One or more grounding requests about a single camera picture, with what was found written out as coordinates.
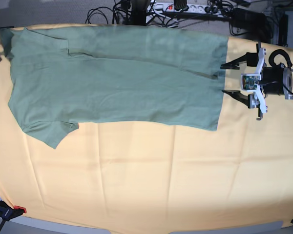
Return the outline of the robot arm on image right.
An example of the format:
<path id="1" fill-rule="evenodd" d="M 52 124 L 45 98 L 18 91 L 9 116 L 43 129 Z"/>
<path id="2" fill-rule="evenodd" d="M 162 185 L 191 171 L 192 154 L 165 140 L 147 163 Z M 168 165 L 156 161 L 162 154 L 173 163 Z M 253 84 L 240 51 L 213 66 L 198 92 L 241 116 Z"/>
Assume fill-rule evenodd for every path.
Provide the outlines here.
<path id="1" fill-rule="evenodd" d="M 286 100 L 293 100 L 293 64 L 290 55 L 283 49 L 273 51 L 265 62 L 266 49 L 260 43 L 256 45 L 256 52 L 247 52 L 243 56 L 224 63 L 223 70 L 238 70 L 240 64 L 254 67 L 254 73 L 241 75 L 240 90 L 223 90 L 236 101 L 246 105 L 249 109 L 258 109 L 259 118 L 267 112 L 267 95 L 283 96 Z"/>

